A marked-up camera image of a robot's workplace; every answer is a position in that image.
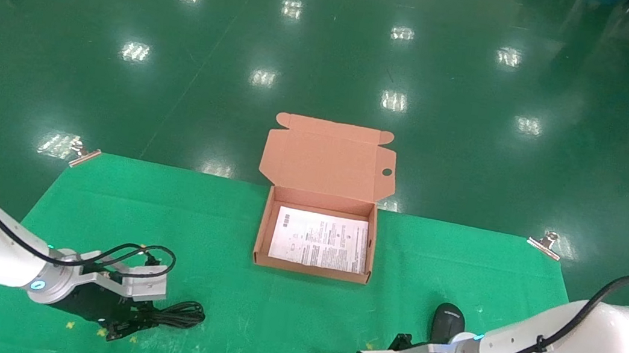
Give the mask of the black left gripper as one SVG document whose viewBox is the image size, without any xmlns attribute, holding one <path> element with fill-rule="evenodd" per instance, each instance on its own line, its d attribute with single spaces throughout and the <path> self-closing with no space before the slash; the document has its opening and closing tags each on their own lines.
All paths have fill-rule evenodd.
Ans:
<svg viewBox="0 0 629 353">
<path fill-rule="evenodd" d="M 108 342 L 150 329 L 158 313 L 153 301 L 121 298 L 116 292 L 89 283 L 74 287 L 67 296 L 52 303 L 52 308 L 105 326 Z M 132 321 L 121 322 L 121 319 Z"/>
</svg>

